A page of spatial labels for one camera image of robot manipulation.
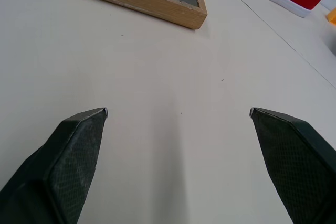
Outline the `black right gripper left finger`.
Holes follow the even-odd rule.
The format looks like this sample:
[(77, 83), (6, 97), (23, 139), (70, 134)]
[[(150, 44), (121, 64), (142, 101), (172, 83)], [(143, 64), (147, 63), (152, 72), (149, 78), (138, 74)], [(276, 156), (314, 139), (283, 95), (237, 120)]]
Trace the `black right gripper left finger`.
[(77, 223), (107, 117), (96, 108), (63, 120), (1, 190), (1, 223)]

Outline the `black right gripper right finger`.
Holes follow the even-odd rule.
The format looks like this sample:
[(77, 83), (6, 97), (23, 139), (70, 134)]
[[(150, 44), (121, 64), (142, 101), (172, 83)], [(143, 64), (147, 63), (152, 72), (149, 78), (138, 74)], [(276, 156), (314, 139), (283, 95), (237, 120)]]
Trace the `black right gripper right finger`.
[(335, 149), (306, 121), (249, 113), (269, 177), (293, 223), (335, 223)]

